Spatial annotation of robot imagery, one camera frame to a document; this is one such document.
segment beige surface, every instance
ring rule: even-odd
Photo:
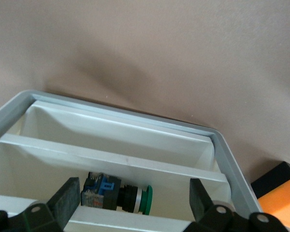
[[[0,1],[0,106],[35,88],[218,129],[290,162],[290,1]]]

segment blue plastic part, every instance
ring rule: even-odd
[[[108,183],[107,178],[104,176],[99,188],[99,195],[104,195],[105,190],[113,190],[114,189],[114,183]]]

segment orange object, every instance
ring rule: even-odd
[[[290,180],[258,200],[265,213],[275,216],[290,228]]]

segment plastic bin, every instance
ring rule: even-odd
[[[38,91],[0,109],[0,209],[17,214],[89,171],[151,185],[150,216],[80,206],[66,231],[182,231],[193,220],[190,178],[245,217],[260,210],[213,129]]]

